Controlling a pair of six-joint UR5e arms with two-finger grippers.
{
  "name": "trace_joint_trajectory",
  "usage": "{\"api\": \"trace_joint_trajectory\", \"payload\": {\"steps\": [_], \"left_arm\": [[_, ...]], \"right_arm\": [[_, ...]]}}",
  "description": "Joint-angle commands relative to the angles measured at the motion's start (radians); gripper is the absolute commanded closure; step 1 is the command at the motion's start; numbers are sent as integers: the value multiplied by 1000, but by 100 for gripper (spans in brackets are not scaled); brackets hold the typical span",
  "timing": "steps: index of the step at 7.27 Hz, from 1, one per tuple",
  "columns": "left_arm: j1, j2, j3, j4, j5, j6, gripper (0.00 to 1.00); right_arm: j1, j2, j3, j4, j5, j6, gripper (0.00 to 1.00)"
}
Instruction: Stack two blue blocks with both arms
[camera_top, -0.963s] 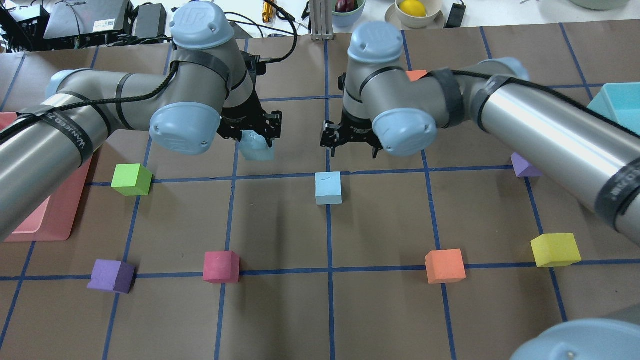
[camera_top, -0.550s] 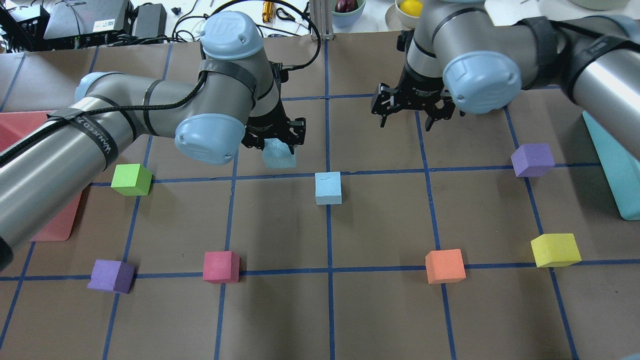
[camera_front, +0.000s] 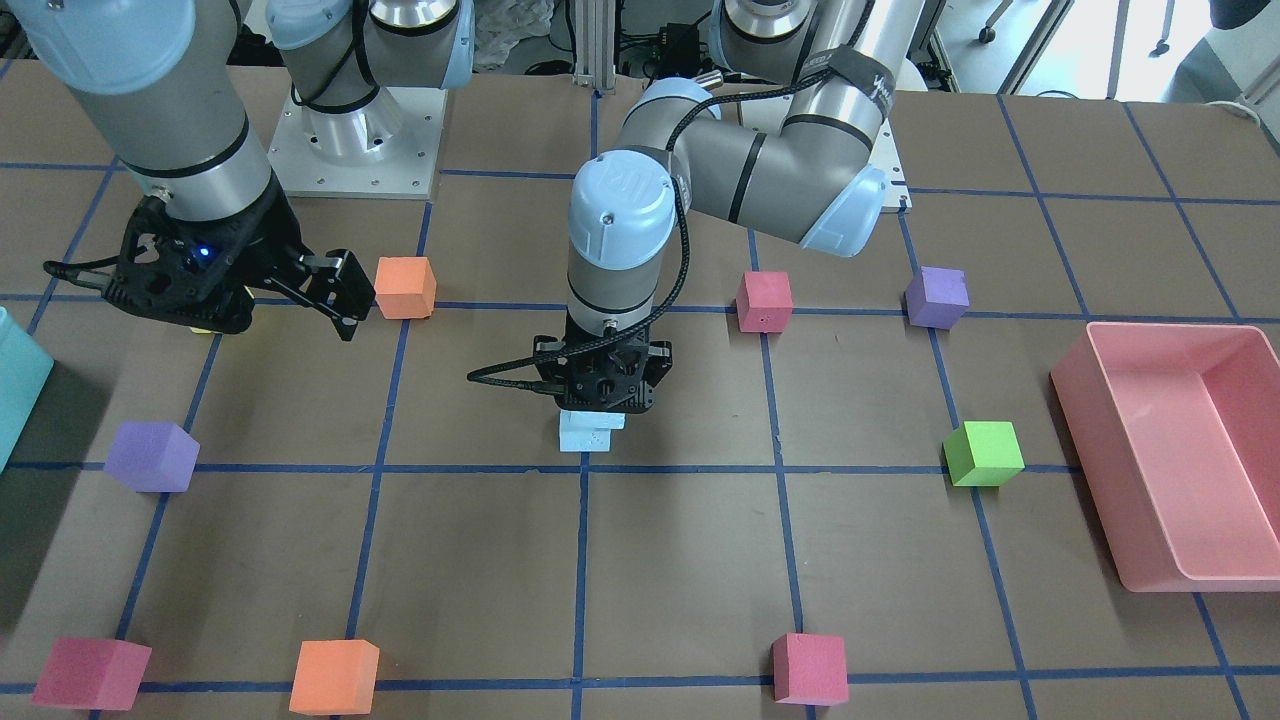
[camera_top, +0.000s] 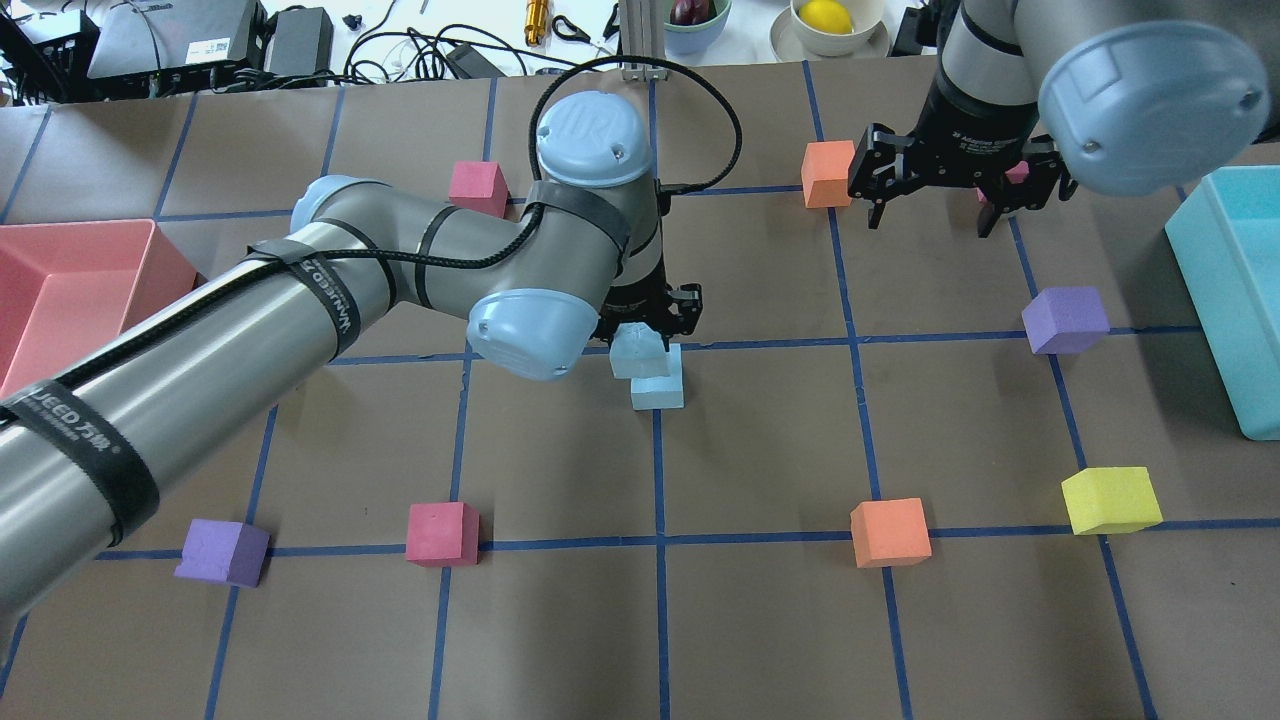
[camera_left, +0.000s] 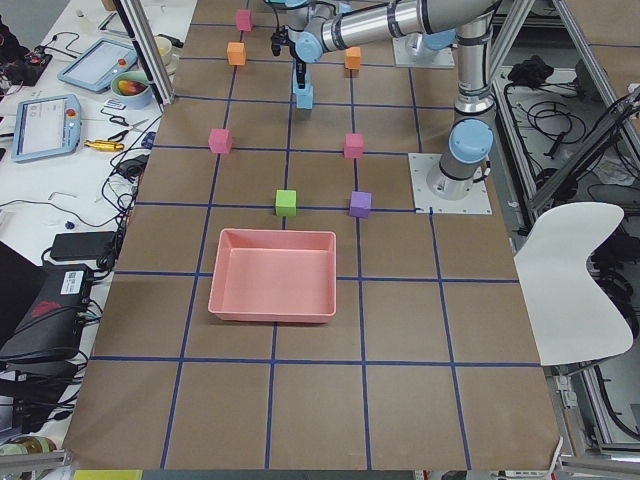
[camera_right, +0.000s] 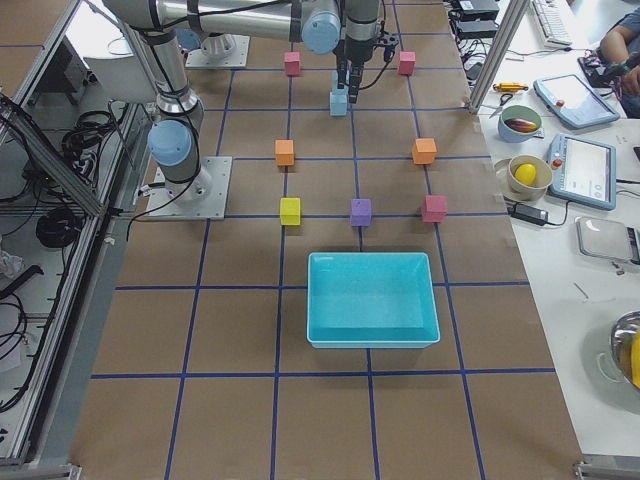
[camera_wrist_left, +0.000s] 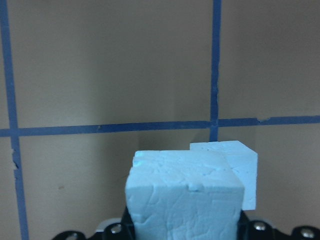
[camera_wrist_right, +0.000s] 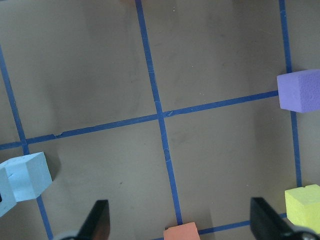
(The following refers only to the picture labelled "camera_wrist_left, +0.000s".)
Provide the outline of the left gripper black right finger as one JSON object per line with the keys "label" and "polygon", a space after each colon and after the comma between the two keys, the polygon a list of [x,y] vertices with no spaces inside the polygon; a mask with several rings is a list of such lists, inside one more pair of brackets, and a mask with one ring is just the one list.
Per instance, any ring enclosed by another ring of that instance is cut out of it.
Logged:
{"label": "left gripper black right finger", "polygon": [[261,219],[250,220],[241,211],[237,223],[237,240],[320,240],[320,229],[310,225],[294,227],[290,234],[283,233]]}

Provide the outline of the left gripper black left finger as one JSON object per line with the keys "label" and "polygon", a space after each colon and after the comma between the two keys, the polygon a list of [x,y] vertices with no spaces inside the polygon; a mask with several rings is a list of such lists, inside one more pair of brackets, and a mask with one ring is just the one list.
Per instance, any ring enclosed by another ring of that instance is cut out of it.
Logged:
{"label": "left gripper black left finger", "polygon": [[95,233],[87,237],[76,230],[63,231],[52,238],[53,240],[134,240],[135,227],[129,211],[124,209],[121,218],[110,218],[101,222]]}

